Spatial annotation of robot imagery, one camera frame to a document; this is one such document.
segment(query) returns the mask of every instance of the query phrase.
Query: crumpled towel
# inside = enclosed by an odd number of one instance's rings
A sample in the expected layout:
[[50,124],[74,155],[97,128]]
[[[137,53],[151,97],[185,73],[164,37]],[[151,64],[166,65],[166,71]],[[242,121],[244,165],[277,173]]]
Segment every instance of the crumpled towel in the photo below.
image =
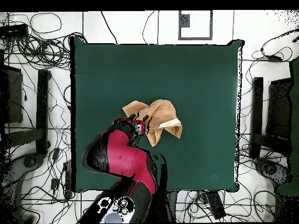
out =
[[132,101],[123,107],[124,113],[128,116],[136,114],[136,119],[142,120],[146,115],[145,134],[154,147],[160,140],[163,129],[166,129],[172,135],[180,138],[182,134],[182,125],[176,117],[174,106],[169,100],[156,100],[150,106],[140,101]]

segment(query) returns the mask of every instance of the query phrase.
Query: black cable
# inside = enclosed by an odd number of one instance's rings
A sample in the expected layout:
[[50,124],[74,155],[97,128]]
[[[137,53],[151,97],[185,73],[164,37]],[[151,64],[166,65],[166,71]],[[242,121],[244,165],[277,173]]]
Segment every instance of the black cable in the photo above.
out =
[[262,45],[262,47],[260,48],[260,51],[262,52],[262,54],[265,56],[265,57],[268,57],[269,55],[266,55],[265,54],[265,52],[264,52],[264,46],[267,44],[267,43],[269,43],[270,41],[272,41],[272,40],[275,40],[275,39],[279,39],[279,38],[281,38],[281,37],[283,37],[283,36],[286,36],[286,35],[289,35],[289,34],[291,34],[291,33],[294,33],[294,32],[299,32],[299,29],[293,29],[293,30],[290,30],[290,31],[287,31],[287,32],[285,32],[285,33],[283,33],[283,34],[281,34],[281,35],[278,35],[278,36],[276,36],[276,37],[274,37],[274,38],[271,38],[270,40],[268,40],[267,42],[265,42],[263,45]]
[[118,43],[117,43],[117,40],[116,40],[116,38],[115,38],[115,35],[112,33],[112,31],[111,31],[111,29],[110,29],[110,27],[109,27],[109,25],[108,25],[108,23],[107,23],[107,20],[106,20],[104,14],[103,14],[103,11],[101,11],[100,13],[101,13],[102,16],[103,16],[103,19],[104,19],[104,21],[105,21],[105,23],[106,23],[107,28],[109,29],[110,33],[112,34],[113,38],[115,39],[115,43],[118,44]]
[[[151,17],[151,15],[152,15],[154,12],[155,12],[155,11],[152,11],[151,14],[147,17],[147,21],[148,21],[148,19]],[[145,39],[144,39],[144,30],[145,30],[145,27],[146,27],[146,25],[147,25],[147,21],[145,22],[145,25],[144,25],[144,28],[143,28],[143,31],[142,31],[142,38],[143,38],[145,44],[147,44],[147,42],[146,42]]]
[[258,191],[258,192],[253,196],[253,206],[254,206],[254,209],[255,209],[255,213],[256,213],[256,215],[258,216],[258,218],[259,218],[262,222],[264,222],[264,220],[263,220],[263,219],[259,216],[259,214],[258,214],[258,209],[257,209],[257,207],[256,207],[256,201],[255,201],[256,196],[257,196],[258,194],[260,194],[260,193],[269,193],[269,194],[271,194],[272,196],[274,196],[275,199],[277,199],[277,198],[276,198],[276,196],[275,196],[272,192],[267,191],[267,190]]
[[68,100],[66,100],[66,98],[65,98],[65,91],[67,91],[67,89],[68,89],[70,86],[71,86],[71,85],[68,85],[68,86],[64,89],[64,91],[63,91],[63,99],[64,99],[64,101],[67,102],[68,104],[71,104],[71,102],[69,102]]

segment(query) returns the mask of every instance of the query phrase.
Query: tangled wires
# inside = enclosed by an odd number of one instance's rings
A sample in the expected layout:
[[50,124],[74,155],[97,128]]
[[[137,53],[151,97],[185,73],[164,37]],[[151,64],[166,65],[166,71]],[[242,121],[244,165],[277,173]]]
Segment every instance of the tangled wires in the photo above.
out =
[[[59,20],[59,28],[48,32],[36,31],[33,28],[33,20],[38,15],[54,15]],[[20,53],[25,58],[26,62],[21,62],[17,57],[19,60],[19,63],[17,64],[30,64],[33,68],[35,68],[35,65],[45,67],[47,69],[56,67],[69,70],[69,39],[71,37],[79,37],[84,43],[87,43],[87,40],[83,34],[75,32],[66,36],[44,39],[41,37],[41,34],[54,33],[61,30],[62,24],[60,17],[54,13],[37,13],[33,15],[30,20],[27,17],[27,20],[29,24],[11,20],[4,21],[5,25],[16,25],[19,23],[26,24],[29,30],[31,30],[31,33],[23,38],[15,37],[3,39],[3,50],[7,54],[5,61],[9,59],[10,54]]]

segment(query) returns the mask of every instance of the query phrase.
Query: black device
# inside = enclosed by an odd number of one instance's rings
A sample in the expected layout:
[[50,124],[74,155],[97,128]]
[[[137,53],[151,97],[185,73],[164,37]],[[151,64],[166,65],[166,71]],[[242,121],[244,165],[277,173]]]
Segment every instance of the black device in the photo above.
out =
[[28,25],[7,25],[0,27],[0,39],[22,38],[28,35]]
[[[4,66],[3,56],[0,57],[0,85],[7,80],[8,73]],[[5,102],[8,102],[9,93],[0,87],[0,166],[1,166],[1,197],[0,221],[6,223],[23,223],[21,204],[21,189],[25,175],[38,169],[46,157],[50,147],[48,138],[48,80],[50,71],[39,70],[37,82],[37,110],[36,127],[33,130],[5,133],[4,118],[9,111]],[[20,156],[14,160],[6,157],[7,149],[36,141],[36,153]]]
[[1,75],[1,91],[6,92],[9,100],[6,101],[4,108],[5,123],[21,123],[23,121],[22,108],[22,82],[23,75],[20,69],[3,65],[0,72]]
[[291,78],[271,82],[266,133],[262,134],[263,78],[254,78],[252,83],[252,111],[249,157],[257,159],[260,147],[265,146],[284,156],[292,152],[290,141]]
[[72,164],[71,160],[69,162],[63,163],[63,171],[65,172],[65,184],[64,184],[64,198],[65,200],[70,200],[73,196],[71,190],[72,184]]
[[218,191],[207,191],[205,192],[205,195],[215,220],[225,217],[227,214],[224,211],[223,203],[221,202]]

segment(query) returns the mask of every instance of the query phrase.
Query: black stand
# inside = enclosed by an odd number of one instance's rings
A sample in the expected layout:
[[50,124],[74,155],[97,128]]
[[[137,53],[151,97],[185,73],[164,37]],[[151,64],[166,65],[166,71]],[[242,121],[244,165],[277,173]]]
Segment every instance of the black stand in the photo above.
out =
[[259,158],[261,146],[287,157],[291,155],[290,106],[288,104],[290,89],[290,78],[271,82],[266,134],[262,134],[263,78],[253,79],[249,147],[251,159]]
[[[37,110],[36,129],[30,131],[18,131],[5,134],[5,122],[3,116],[9,110],[9,93],[0,87],[0,167],[1,167],[1,197],[0,197],[0,221],[5,223],[24,223],[21,209],[21,190],[25,176],[28,172],[38,169],[46,157],[48,142],[48,81],[51,78],[50,71],[40,70],[37,82]],[[5,83],[8,77],[4,71],[4,53],[0,51],[0,84]],[[36,153],[20,156],[14,160],[6,158],[6,150],[36,141]]]

